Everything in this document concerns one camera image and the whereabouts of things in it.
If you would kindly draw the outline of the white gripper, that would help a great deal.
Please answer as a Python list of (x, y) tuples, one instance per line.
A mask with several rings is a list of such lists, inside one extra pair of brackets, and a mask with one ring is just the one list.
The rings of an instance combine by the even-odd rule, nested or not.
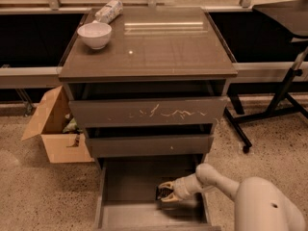
[(178, 178), (174, 182), (164, 182), (158, 186), (159, 189), (173, 190), (171, 194), (161, 198), (161, 201), (165, 203), (188, 199), (191, 195), (204, 193), (212, 187), (212, 184), (202, 183), (195, 173)]

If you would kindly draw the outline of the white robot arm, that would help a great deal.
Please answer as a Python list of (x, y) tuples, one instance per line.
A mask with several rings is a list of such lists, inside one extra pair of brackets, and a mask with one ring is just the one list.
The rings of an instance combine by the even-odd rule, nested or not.
[(207, 163), (195, 173), (162, 183), (158, 198), (162, 202), (188, 199), (215, 187), (234, 202), (235, 231), (305, 231), (303, 214), (294, 203), (270, 181), (248, 177), (236, 182), (220, 174)]

